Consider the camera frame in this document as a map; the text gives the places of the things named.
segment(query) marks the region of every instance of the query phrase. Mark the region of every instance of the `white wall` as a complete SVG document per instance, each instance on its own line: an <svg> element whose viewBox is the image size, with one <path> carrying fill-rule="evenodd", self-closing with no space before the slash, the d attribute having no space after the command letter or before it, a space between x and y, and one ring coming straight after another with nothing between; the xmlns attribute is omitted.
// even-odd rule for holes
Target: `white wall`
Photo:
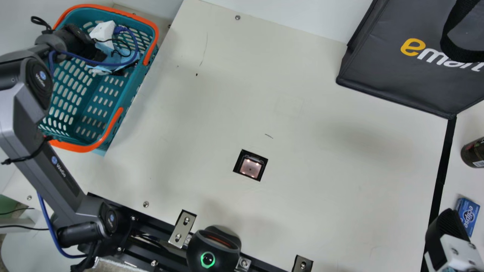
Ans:
<svg viewBox="0 0 484 272"><path fill-rule="evenodd" d="M371 0L205 1L343 43L349 41L371 4Z"/></svg>
<svg viewBox="0 0 484 272"><path fill-rule="evenodd" d="M113 0L117 5L173 21L183 0Z"/></svg>

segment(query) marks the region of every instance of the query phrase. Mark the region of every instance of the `black shopping bag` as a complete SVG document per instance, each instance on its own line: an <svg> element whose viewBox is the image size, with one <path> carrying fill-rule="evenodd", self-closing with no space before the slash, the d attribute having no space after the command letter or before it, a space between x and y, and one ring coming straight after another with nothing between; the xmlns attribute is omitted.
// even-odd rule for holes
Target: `black shopping bag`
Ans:
<svg viewBox="0 0 484 272"><path fill-rule="evenodd" d="M483 26L480 0L374 0L336 82L452 119L484 99Z"/></svg>

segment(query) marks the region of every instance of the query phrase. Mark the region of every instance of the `eclipse mint box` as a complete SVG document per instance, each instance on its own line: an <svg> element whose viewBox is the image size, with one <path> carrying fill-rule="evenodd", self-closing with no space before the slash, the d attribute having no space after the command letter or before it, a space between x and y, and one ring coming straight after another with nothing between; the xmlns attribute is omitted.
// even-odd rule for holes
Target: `eclipse mint box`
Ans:
<svg viewBox="0 0 484 272"><path fill-rule="evenodd" d="M467 198L459 198L457 207L455 208L459 213L460 220L466 229L467 235L472 236L474 225L476 224L477 214L481 206L470 201Z"/></svg>

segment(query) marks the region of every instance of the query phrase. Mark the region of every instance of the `metal bracket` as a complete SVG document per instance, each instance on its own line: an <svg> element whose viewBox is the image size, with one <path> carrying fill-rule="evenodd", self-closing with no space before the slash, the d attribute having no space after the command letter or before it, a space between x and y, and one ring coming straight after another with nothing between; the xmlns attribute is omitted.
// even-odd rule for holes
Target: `metal bracket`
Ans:
<svg viewBox="0 0 484 272"><path fill-rule="evenodd" d="M247 258L244 258L244 257L240 257L239 258L239 262L237 263L237 266L235 267L235 272L247 272L249 271L249 267L250 267L250 263L252 261L247 259Z"/></svg>
<svg viewBox="0 0 484 272"><path fill-rule="evenodd" d="M296 260L294 261L294 266L292 267L292 272L311 272L312 268L313 261L297 255Z"/></svg>
<svg viewBox="0 0 484 272"><path fill-rule="evenodd" d="M186 238L190 234L190 230L192 229L196 218L196 214L183 210L178 217L177 223L175 224L175 229L173 230L168 243L178 248L182 248Z"/></svg>

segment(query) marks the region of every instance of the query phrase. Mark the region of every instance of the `green indicator light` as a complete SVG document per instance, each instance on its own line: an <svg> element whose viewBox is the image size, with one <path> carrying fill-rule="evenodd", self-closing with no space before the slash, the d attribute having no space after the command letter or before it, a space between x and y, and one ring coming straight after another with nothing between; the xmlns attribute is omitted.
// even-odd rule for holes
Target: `green indicator light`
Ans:
<svg viewBox="0 0 484 272"><path fill-rule="evenodd" d="M210 268L215 264L215 256L212 252L205 252L200 256L200 263L203 268Z"/></svg>

